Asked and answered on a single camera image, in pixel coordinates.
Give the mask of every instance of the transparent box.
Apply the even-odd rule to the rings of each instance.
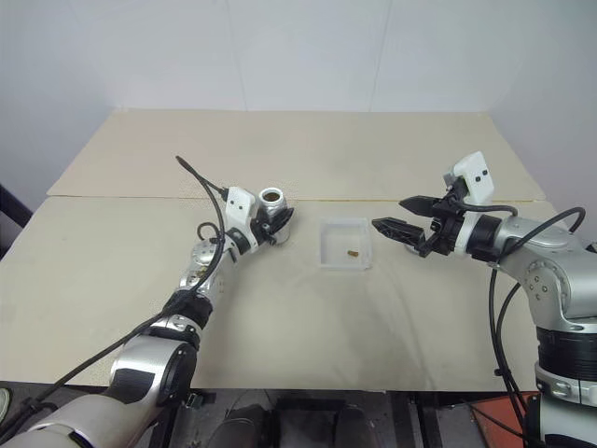
[[[369,221],[364,217],[328,217],[320,223],[320,266],[364,270],[371,266]]]

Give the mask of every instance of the black cable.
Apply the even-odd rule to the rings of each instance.
[[[237,404],[239,404],[239,401],[241,401],[241,399],[250,391],[251,389],[245,389],[243,392],[241,392],[237,397],[236,400],[234,400],[232,402],[232,404],[230,405],[229,409],[226,411],[226,414],[224,415],[224,418],[228,417],[230,415],[230,413],[232,411],[234,411],[234,408],[236,407]]]
[[[546,444],[543,441],[540,441],[539,439],[535,439],[532,437],[529,437],[525,434],[520,433],[519,431],[517,431],[516,429],[509,427],[508,425],[506,425],[503,422],[500,422],[498,419],[491,417],[488,413],[485,413],[484,411],[482,411],[481,409],[479,409],[477,406],[474,406],[473,404],[469,403],[468,401],[462,400],[462,403],[464,403],[466,406],[468,406],[468,408],[475,412],[475,413],[479,413],[479,415],[485,417],[487,420],[489,420],[490,422],[492,422],[494,425],[498,425],[500,428],[502,428],[503,430],[509,432],[510,434],[523,439],[524,441],[528,441],[530,443],[533,443],[534,445],[531,446],[546,446]]]
[[[495,325],[495,336],[497,340],[497,348],[500,353],[500,357],[502,358],[502,363],[504,365],[505,375],[507,375],[507,379],[509,380],[516,397],[519,399],[519,403],[521,404],[522,409],[526,412],[527,405],[524,397],[522,396],[521,390],[519,389],[519,385],[516,384],[514,381],[514,377],[512,376],[512,372],[510,371],[510,367],[507,364],[506,360],[506,353],[504,352],[504,345],[502,344],[502,326],[504,325],[504,317],[506,316],[507,307],[509,306],[510,302],[514,298],[516,292],[520,289],[521,284],[517,283],[510,289],[510,292],[507,293],[506,299],[500,308],[500,313],[497,317],[497,324]]]
[[[497,343],[497,335],[495,332],[495,279],[497,278],[497,270],[492,269],[492,275],[489,281],[489,326],[490,326],[490,334],[492,336],[492,346],[493,346],[493,354],[495,355],[495,360],[497,361],[497,368],[499,370],[499,374],[504,380],[504,385],[506,386],[507,396],[512,403],[512,408],[514,409],[514,413],[516,414],[516,419],[519,422],[521,427],[524,427],[524,419],[522,418],[522,411],[517,403],[517,398],[514,395],[512,384],[509,381],[509,376],[507,374],[506,366],[504,365],[503,359],[500,356],[500,351],[498,348]]]
[[[212,229],[214,229],[214,232],[215,232],[215,238],[218,238],[218,237],[219,237],[220,230],[217,228],[217,226],[216,226],[216,225],[215,225],[213,222],[207,221],[207,222],[202,222],[202,223],[201,223],[201,224],[200,224],[200,225],[197,227],[197,236],[199,237],[199,239],[200,239],[200,240],[202,240],[202,241],[203,241],[203,240],[205,240],[205,238],[204,238],[204,237],[203,237],[203,235],[201,234],[201,230],[202,230],[204,227],[211,227]]]
[[[224,243],[225,243],[225,238],[226,238],[226,234],[224,233],[225,227],[224,227],[224,218],[222,217],[222,210],[220,209],[219,204],[217,203],[217,200],[215,199],[214,194],[210,190],[210,187],[216,189],[218,192],[220,192],[220,194],[226,194],[226,191],[224,189],[219,189],[218,187],[215,187],[214,184],[205,180],[202,176],[200,176],[193,169],[193,167],[191,167],[188,164],[187,161],[185,161],[181,157],[176,156],[176,160],[183,166],[183,168],[185,168],[193,176],[195,176],[195,178],[197,178],[197,180],[199,180],[200,184],[203,186],[203,188],[207,192],[207,195],[209,196],[210,200],[212,201],[212,204],[214,205],[215,212],[217,214],[218,224],[219,224],[219,230],[216,229],[217,247],[216,247],[216,250],[214,253],[214,257],[212,258],[209,266],[207,267],[207,269],[201,276],[201,279],[199,280],[199,282],[190,289],[190,291],[192,293],[194,293],[209,278],[209,276],[214,272],[215,268],[217,267],[217,264],[219,263],[219,261],[222,258],[222,253],[224,251]],[[77,376],[82,371],[87,369],[90,365],[94,364],[99,359],[101,359],[101,358],[105,357],[106,355],[108,355],[109,353],[113,352],[114,350],[119,348],[121,345],[127,343],[133,337],[135,337],[139,333],[143,332],[145,329],[149,328],[152,324],[154,324],[158,320],[162,319],[163,317],[165,317],[167,315],[171,315],[172,313],[175,313],[176,309],[177,309],[177,305],[172,305],[167,308],[165,307],[161,312],[157,313],[153,317],[150,317],[145,322],[142,322],[137,327],[135,327],[132,331],[130,331],[128,334],[126,334],[122,338],[118,339],[116,342],[110,344],[101,352],[97,353],[93,357],[90,357],[89,359],[82,362],[77,367],[75,367],[74,369],[72,369],[71,371],[66,373],[56,383],[51,385],[48,389],[46,389],[44,392],[40,393],[35,399],[33,399],[33,403],[30,402],[29,404],[23,404],[21,410],[18,413],[16,413],[15,415],[13,415],[4,425],[2,425],[0,427],[0,444],[4,443],[5,441],[12,438],[19,431],[19,429],[22,427],[22,425],[24,425],[24,423],[32,415],[41,411],[41,409],[44,408],[43,401],[47,397],[49,397],[51,394],[56,392],[62,386],[66,385],[66,383],[68,383],[75,376]]]
[[[585,209],[582,207],[570,208],[564,212],[559,213],[555,217],[548,219],[543,224],[535,227],[532,231],[529,231],[526,235],[524,235],[522,238],[520,238],[514,245],[512,245],[512,247],[510,247],[508,250],[505,250],[504,253],[500,256],[498,262],[501,259],[503,259],[504,257],[519,250],[521,247],[523,247],[525,244],[527,244],[529,241],[531,241],[533,238],[535,238],[536,235],[538,235],[545,229],[553,226],[556,222],[561,221],[562,219],[564,219],[566,217],[570,217],[571,215],[575,215],[575,214],[578,214],[578,218],[576,219],[575,223],[572,225],[572,227],[570,228],[569,231],[570,232],[576,231],[576,229],[578,229],[580,227],[580,224],[582,224],[582,221],[585,219],[585,215],[587,214]]]
[[[273,401],[271,401],[271,397],[270,397],[270,394],[268,393],[267,389],[263,389],[263,393],[268,398],[268,401],[270,402],[271,408],[274,409],[275,405],[273,404]]]
[[[536,237],[537,234],[541,233],[545,229],[551,227],[558,221],[565,219],[566,217],[570,217],[571,215],[578,214],[578,218],[576,219],[575,223],[570,228],[570,232],[576,231],[580,225],[582,224],[586,211],[582,207],[573,207],[568,210],[561,212],[560,214],[548,219],[547,221],[543,222],[532,231],[529,231],[526,235],[520,238],[514,245],[512,245],[509,249],[504,250],[498,259],[498,263],[506,256],[511,255],[515,251],[519,250],[523,245],[531,241],[533,238]],[[514,381],[514,377],[512,376],[511,371],[509,370],[509,366],[507,365],[506,355],[504,352],[504,346],[502,343],[502,327],[504,323],[504,318],[506,316],[507,307],[512,302],[514,295],[521,287],[520,284],[516,284],[508,293],[504,303],[502,304],[502,308],[500,309],[500,314],[498,316],[497,326],[495,325],[495,309],[494,309],[494,295],[495,295],[495,279],[497,277],[497,270],[492,270],[492,276],[490,279],[490,290],[489,290],[489,302],[490,302],[490,333],[492,335],[492,345],[493,345],[493,352],[495,353],[495,358],[498,363],[498,369],[502,375],[502,379],[504,380],[504,384],[507,389],[508,397],[512,403],[512,407],[514,412],[517,415],[517,419],[519,419],[519,423],[521,427],[523,425],[523,419],[521,418],[521,409],[519,408],[519,404],[517,404],[516,399],[519,400],[520,406],[522,409],[526,410],[526,403],[520,393],[518,385]]]
[[[509,212],[509,214],[513,217],[517,217],[519,215],[519,210],[516,207],[512,205],[506,205],[504,203],[498,205],[473,205],[471,203],[463,203],[455,198],[449,198],[449,202],[466,212]]]
[[[183,168],[185,168],[188,172],[190,172],[192,175],[194,175],[197,180],[199,180],[199,182],[205,189],[206,189],[205,185],[207,185],[208,187],[211,187],[212,189],[214,189],[215,191],[220,193],[220,196],[222,196],[222,199],[224,199],[224,201],[227,199],[226,198],[226,196],[228,195],[227,189],[218,187],[217,185],[213,184],[212,182],[207,180],[205,177],[203,177],[202,175],[197,173],[194,170],[194,168],[192,166],[190,166],[190,164],[186,160],[184,160],[182,157],[176,156],[176,159],[178,160],[178,163],[180,163],[182,165]]]

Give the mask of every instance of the orange object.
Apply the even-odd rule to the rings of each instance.
[[[525,400],[535,394],[537,392],[522,393]],[[475,403],[475,407],[494,419],[499,420],[504,425],[508,425],[515,431],[522,432],[521,426],[516,419],[516,414],[514,414],[514,410],[512,409],[512,403],[508,397],[478,401]],[[522,440],[514,434],[510,434],[505,429],[500,428],[481,414],[475,411],[471,412],[475,416],[479,430],[489,448],[522,448],[524,446]]]

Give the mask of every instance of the beige table surface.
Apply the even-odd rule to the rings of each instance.
[[[393,200],[441,195],[444,171],[479,149],[497,201],[514,201],[523,216],[553,214],[485,114],[119,110],[0,262],[0,379],[52,382],[160,309],[197,224],[214,219],[206,200],[182,199],[203,193],[174,162],[181,154],[222,185],[279,186],[297,207],[291,240],[239,266],[194,386],[499,390],[482,263],[419,259],[371,229],[370,270],[318,266],[321,217],[394,216],[427,228]],[[500,294],[509,284],[502,279]],[[534,388],[523,296],[506,326],[514,374]],[[105,385],[110,362],[74,383]]]
[[[482,150],[497,201],[544,200],[486,114],[350,112],[115,112],[49,190],[52,196],[205,197],[185,157],[219,185],[293,199],[437,196],[442,175]]]
[[[499,390],[489,269],[371,234],[372,268],[318,266],[321,217],[410,217],[391,202],[294,202],[291,239],[243,259],[210,319],[196,387]],[[545,218],[548,203],[521,203]],[[187,266],[206,200],[49,198],[0,263],[0,378],[52,382],[154,314]],[[498,297],[511,282],[501,278]],[[508,360],[534,388],[526,298],[507,316]],[[76,384],[105,385],[110,357]]]

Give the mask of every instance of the white wall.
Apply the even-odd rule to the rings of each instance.
[[[544,61],[533,51],[543,49],[545,61],[560,58],[562,49],[553,44],[551,51],[549,41],[558,20],[554,5],[589,2],[0,0],[0,182],[37,208],[117,105],[360,111],[495,105],[500,129],[529,162],[527,154],[538,149],[513,122],[529,109],[556,107],[533,103],[533,66]],[[590,20],[581,11],[563,16]],[[567,57],[574,78],[581,62]],[[553,75],[551,82],[569,78]],[[555,84],[555,91],[578,94],[574,85]],[[517,103],[527,89],[529,102]],[[550,182],[543,173],[560,163],[554,154],[543,154],[545,167],[534,171],[539,180]]]
[[[551,2],[548,21],[492,116],[557,209],[587,208],[579,234],[595,241],[597,2]]]

